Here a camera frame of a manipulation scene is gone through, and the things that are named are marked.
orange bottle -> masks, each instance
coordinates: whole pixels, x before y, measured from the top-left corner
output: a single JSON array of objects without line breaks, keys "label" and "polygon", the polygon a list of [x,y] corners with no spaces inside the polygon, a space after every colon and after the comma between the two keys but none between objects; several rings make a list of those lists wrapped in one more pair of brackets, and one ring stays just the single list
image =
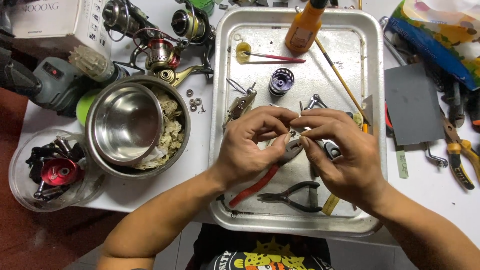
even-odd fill
[{"label": "orange bottle", "polygon": [[291,51],[307,52],[322,26],[320,16],[328,0],[309,0],[305,9],[295,16],[285,37],[285,45]]}]

black-handled pliers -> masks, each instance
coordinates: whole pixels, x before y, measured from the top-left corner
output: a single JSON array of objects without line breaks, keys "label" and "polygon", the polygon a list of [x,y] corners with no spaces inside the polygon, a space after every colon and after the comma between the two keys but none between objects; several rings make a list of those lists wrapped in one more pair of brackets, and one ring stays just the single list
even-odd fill
[{"label": "black-handled pliers", "polygon": [[[296,203],[288,198],[293,192],[309,186],[310,187],[310,207],[303,206],[299,203]],[[266,203],[276,203],[276,202],[285,202],[288,205],[307,213],[317,213],[322,211],[322,208],[318,206],[318,193],[317,188],[320,187],[320,184],[315,181],[305,181],[293,185],[291,188],[287,189],[282,193],[264,193],[258,195],[258,200]]]}]

t-shirt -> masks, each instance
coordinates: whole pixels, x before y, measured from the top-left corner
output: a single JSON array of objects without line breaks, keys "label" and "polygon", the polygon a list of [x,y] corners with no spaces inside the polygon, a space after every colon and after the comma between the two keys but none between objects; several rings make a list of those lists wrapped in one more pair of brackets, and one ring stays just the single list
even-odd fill
[{"label": "t-shirt", "polygon": [[325,239],[204,224],[186,270],[332,270]]}]

metal tray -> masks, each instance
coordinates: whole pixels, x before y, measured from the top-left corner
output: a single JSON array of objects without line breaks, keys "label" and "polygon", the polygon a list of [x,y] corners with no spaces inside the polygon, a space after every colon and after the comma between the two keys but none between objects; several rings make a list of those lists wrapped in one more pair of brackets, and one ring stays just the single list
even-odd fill
[{"label": "metal tray", "polygon": [[[328,62],[313,44],[312,48],[300,56],[304,64],[275,64],[269,59],[251,57],[247,64],[236,60],[235,48],[245,41],[252,51],[291,56],[285,47],[285,35],[295,16],[292,8],[237,8],[225,14],[217,28],[215,76],[213,92],[213,115],[210,137],[209,166],[218,156],[223,139],[222,123],[227,109],[235,97],[242,94],[235,91],[226,78],[232,78],[247,88],[256,82],[257,96],[253,107],[268,105],[270,102],[294,111],[300,111],[299,100],[304,105],[315,93],[333,109],[356,112],[340,81]],[[382,171],[387,178],[384,107],[384,66],[383,35],[380,25],[369,14],[349,9],[327,9],[322,16],[322,29],[318,38],[325,47],[337,69],[357,100],[373,95],[373,130],[378,137],[381,151]],[[274,70],[289,68],[295,75],[293,88],[283,97],[273,97],[268,91],[268,82]],[[257,201],[255,195],[238,204],[232,214],[225,207],[244,188],[257,182],[241,184],[225,193],[225,204],[214,201],[210,204],[213,219],[222,227],[236,231],[269,233],[290,233],[317,237],[362,237],[380,228],[377,219],[360,209],[354,211],[352,205],[340,200],[331,216],[320,213],[303,213],[286,204],[266,204]],[[318,203],[328,199],[330,192],[320,178],[313,178],[310,165],[304,154],[280,168],[261,193],[282,192],[301,181],[320,182]],[[307,203],[308,189],[292,194],[290,198]]]}]

white table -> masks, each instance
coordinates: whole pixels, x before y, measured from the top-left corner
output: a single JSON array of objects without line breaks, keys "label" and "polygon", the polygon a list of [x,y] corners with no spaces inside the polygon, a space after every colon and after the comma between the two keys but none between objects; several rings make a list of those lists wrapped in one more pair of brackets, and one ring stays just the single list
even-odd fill
[{"label": "white table", "polygon": [[[268,0],[268,2],[272,6],[273,0]],[[339,2],[340,6],[357,6],[355,0],[340,0]],[[181,9],[182,5],[177,4],[174,0],[133,0],[133,3],[150,16],[149,20],[152,23],[158,25],[162,31],[174,36],[170,26],[171,16],[176,10]],[[363,10],[379,19],[382,16],[391,15],[398,3],[399,0],[364,0]],[[300,0],[288,1],[289,7],[293,8],[295,5],[304,7],[305,2]],[[210,17],[211,24],[216,25],[223,14],[224,11],[219,10],[216,6],[214,14]],[[129,38],[114,43],[111,59],[128,61],[133,46],[132,40]],[[179,70],[201,63],[200,52],[191,53],[191,49],[188,48],[183,52]],[[137,64],[143,66],[144,56],[140,58]],[[387,49],[385,49],[384,65],[386,69],[398,66]],[[136,73],[135,70],[129,71],[132,74]],[[203,100],[206,112],[191,113],[192,131],[188,146],[181,158],[166,172],[152,179],[127,181],[111,176],[107,177],[104,193],[96,200],[86,204],[85,207],[131,212],[152,197],[190,179],[207,168],[212,116],[210,110],[212,107],[212,82],[207,82],[205,76],[201,74],[194,74],[178,87],[185,100],[190,99],[185,94],[187,89],[194,91],[193,97]],[[44,110],[29,101],[19,145],[23,145],[34,133],[49,128],[84,132],[83,127],[76,120],[57,116],[55,112]],[[468,120],[465,120],[464,126],[458,133],[463,139],[470,140],[474,145],[478,143],[479,136],[470,128]],[[478,233],[476,225],[478,218],[476,215],[469,216],[471,213],[480,212],[480,187],[470,163],[463,159],[465,170],[471,176],[477,188],[466,193],[454,180],[450,169],[439,169],[436,165],[430,163],[425,158],[424,151],[420,146],[406,147],[405,150],[407,152],[409,178],[400,179],[398,177],[394,142],[392,139],[387,140],[388,181],[408,197],[449,219],[477,246],[480,246],[480,233]],[[431,150],[433,154],[446,158],[445,141],[431,144]],[[202,212],[195,221],[212,222],[212,219],[206,212]],[[385,229],[370,237],[360,239],[360,241],[386,245],[395,244],[395,241]]]}]

